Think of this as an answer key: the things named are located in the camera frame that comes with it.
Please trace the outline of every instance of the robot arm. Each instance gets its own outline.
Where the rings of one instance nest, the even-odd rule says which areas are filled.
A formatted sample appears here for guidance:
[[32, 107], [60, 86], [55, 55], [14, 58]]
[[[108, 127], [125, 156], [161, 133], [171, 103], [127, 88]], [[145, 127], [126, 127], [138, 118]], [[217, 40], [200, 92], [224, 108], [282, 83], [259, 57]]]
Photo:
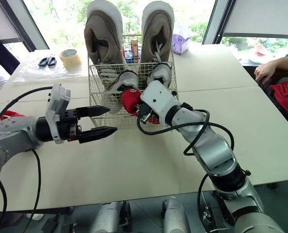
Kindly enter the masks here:
[[[205, 121], [202, 112], [183, 107], [159, 81], [151, 82], [140, 98], [146, 104], [139, 112], [144, 123], [152, 111], [159, 116], [160, 122], [170, 126]], [[178, 131], [191, 143], [202, 127], [185, 126]], [[229, 224], [235, 224], [235, 232], [283, 232], [270, 217], [263, 214], [263, 204], [256, 190], [222, 136], [207, 126], [192, 150], [216, 189], [224, 218]]]
[[78, 120], [82, 117], [100, 116], [110, 109], [102, 106], [66, 109], [70, 100], [70, 90], [55, 84], [49, 94], [45, 117], [11, 117], [0, 121], [0, 173], [14, 155], [34, 149], [43, 142], [64, 140], [79, 143], [99, 140], [113, 134], [115, 127], [97, 127], [82, 132]]

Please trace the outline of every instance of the tape roll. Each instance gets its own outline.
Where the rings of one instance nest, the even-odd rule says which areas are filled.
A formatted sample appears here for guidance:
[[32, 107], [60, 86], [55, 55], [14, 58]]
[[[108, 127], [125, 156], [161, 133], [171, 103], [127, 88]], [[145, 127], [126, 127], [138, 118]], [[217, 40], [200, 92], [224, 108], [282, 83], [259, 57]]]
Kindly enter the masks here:
[[77, 50], [65, 50], [60, 53], [60, 58], [66, 68], [76, 67], [82, 62]]

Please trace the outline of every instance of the shoe sole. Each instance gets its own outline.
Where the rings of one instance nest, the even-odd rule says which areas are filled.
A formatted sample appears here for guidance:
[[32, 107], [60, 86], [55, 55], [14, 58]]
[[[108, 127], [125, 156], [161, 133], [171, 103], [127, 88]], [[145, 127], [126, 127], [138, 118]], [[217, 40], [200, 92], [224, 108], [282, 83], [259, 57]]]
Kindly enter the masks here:
[[144, 28], [145, 28], [145, 24], [147, 22], [147, 20], [149, 19], [149, 16], [155, 12], [155, 11], [164, 11], [165, 13], [167, 13], [171, 19], [171, 25], [172, 25], [172, 31], [174, 28], [174, 12], [172, 7], [167, 4], [166, 2], [163, 1], [153, 1], [151, 3], [149, 3], [144, 11], [143, 11], [143, 15], [142, 15], [142, 33], [144, 33]]
[[127, 81], [130, 79], [130, 77], [128, 75], [123, 75], [127, 72], [131, 73], [131, 75], [134, 76], [134, 79], [126, 82], [126, 84], [128, 86], [131, 86], [134, 89], [138, 89], [138, 77], [137, 77], [137, 75], [132, 71], [126, 70], [125, 72], [123, 72], [122, 74], [119, 75], [117, 80], [111, 85], [111, 87], [108, 89], [108, 91], [118, 92], [118, 88], [121, 86], [121, 84], [123, 84], [124, 81]]
[[116, 30], [117, 30], [118, 40], [122, 47], [123, 46], [122, 44], [123, 24], [122, 24], [122, 17], [121, 17], [121, 13], [119, 9], [111, 2], [108, 2], [105, 0], [95, 0], [91, 2], [87, 7], [87, 11], [86, 11], [87, 19], [89, 19], [93, 11], [102, 11], [106, 13], [113, 20]]

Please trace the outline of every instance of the white table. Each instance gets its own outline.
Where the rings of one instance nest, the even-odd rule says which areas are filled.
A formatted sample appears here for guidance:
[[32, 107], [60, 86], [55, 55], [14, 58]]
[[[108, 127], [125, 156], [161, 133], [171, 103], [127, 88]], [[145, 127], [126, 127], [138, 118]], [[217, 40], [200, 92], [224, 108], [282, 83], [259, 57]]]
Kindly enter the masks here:
[[[288, 123], [259, 87], [182, 92], [179, 97], [207, 109], [212, 122], [233, 133], [235, 155], [242, 168], [252, 172], [253, 184], [288, 180]], [[46, 104], [19, 102], [11, 109], [40, 117]], [[69, 108], [86, 105], [88, 98], [73, 99]], [[92, 125], [88, 118], [80, 122], [83, 129]], [[125, 142], [128, 148], [121, 146]], [[183, 156], [187, 145], [177, 131], [147, 136], [136, 128], [85, 144], [45, 143], [37, 149], [42, 167], [38, 209], [195, 192], [204, 171], [194, 157]], [[9, 211], [32, 209], [37, 190], [32, 153], [12, 158], [0, 178]], [[211, 189], [207, 181], [203, 190]]]
[[[61, 83], [71, 89], [71, 97], [88, 98], [88, 78], [61, 79], [40, 82], [12, 82], [20, 75], [21, 68], [29, 59], [23, 61], [12, 74], [0, 92], [0, 103], [6, 103], [17, 96], [44, 86]], [[240, 65], [229, 49], [223, 45], [192, 45], [183, 55], [174, 55], [178, 91], [197, 91], [221, 88], [257, 86]], [[33, 93], [20, 101], [46, 100], [50, 91]]]

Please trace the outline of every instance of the window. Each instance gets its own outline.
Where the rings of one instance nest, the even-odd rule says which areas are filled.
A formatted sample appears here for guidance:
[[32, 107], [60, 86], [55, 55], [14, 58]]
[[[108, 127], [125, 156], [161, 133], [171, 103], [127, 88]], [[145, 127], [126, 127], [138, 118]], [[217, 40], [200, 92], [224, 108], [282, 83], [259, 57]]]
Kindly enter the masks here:
[[28, 50], [22, 42], [3, 44], [19, 61], [28, 54]]
[[[110, 0], [122, 15], [124, 34], [140, 33], [141, 14], [153, 0]], [[91, 0], [24, 0], [50, 49], [85, 47], [86, 9]], [[165, 0], [175, 14], [175, 23], [189, 27], [191, 39], [201, 43], [215, 0]]]
[[264, 64], [288, 54], [288, 39], [262, 37], [223, 37], [222, 44], [241, 63]]

